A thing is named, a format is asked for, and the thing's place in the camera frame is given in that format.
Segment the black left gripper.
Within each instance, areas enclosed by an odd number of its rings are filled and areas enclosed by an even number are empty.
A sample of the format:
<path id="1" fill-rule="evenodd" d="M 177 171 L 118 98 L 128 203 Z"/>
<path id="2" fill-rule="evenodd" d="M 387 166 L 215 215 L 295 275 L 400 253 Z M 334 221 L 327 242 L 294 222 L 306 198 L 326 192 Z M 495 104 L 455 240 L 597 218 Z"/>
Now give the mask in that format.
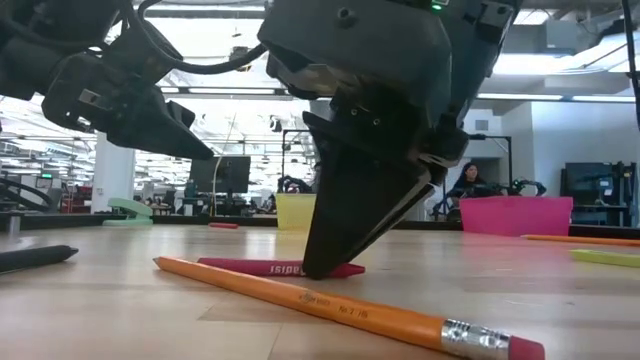
<path id="1" fill-rule="evenodd" d="M 63 58 L 51 72 L 42 102 L 45 118 L 71 130 L 106 132 L 120 147 L 211 159 L 213 151 L 190 129 L 195 113 L 166 101 L 155 86 L 144 90 L 144 62 L 142 54 L 125 52 Z"/>

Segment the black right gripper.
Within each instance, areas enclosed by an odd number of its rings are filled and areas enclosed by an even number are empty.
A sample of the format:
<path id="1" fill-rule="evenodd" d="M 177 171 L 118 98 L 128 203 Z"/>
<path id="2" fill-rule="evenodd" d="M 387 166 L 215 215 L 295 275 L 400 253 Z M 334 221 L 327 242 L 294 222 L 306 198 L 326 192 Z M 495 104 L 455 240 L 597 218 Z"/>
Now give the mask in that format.
<path id="1" fill-rule="evenodd" d="M 489 77 L 519 1 L 280 0 L 258 32 L 267 73 L 295 97 L 421 119 L 418 158 L 443 167 L 468 144 L 461 123 Z"/>

